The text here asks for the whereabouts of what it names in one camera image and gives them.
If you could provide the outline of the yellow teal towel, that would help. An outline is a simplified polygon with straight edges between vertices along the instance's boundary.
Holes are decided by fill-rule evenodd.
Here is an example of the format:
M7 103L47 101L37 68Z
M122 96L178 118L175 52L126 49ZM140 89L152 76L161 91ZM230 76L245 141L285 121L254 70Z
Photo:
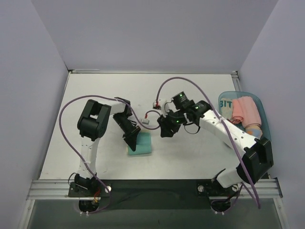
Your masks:
M152 152L152 138L151 133L149 132L140 132L137 136L136 150L132 151L128 147L127 155L129 156L138 156L150 154Z

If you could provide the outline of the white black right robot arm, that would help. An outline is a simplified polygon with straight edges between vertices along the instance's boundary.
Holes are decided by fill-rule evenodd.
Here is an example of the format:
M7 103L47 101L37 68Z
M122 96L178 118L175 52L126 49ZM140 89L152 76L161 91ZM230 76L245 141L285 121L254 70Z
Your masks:
M239 164L221 170L214 177L215 181L211 183L214 194L223 195L229 187L242 182L255 184L274 165L269 139L258 139L239 129L223 119L206 101L200 100L196 103L181 92L171 99L171 103L174 104L175 111L169 108L170 102L166 99L155 102L162 112L157 119L162 138L173 137L182 125L195 124L214 134L238 153Z

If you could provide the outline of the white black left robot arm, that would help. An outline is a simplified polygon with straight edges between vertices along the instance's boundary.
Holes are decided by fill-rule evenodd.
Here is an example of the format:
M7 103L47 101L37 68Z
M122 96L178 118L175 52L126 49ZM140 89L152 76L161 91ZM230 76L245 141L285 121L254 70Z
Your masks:
M81 156L84 162L80 163L74 183L87 197L97 192L101 185L95 178L97 175L96 157L99 141L107 130L110 117L113 117L124 132L122 138L129 148L132 151L136 150L137 136L141 129L129 120L129 117L132 116L130 105L129 100L119 97L106 104L90 99L81 113L77 128L81 136Z

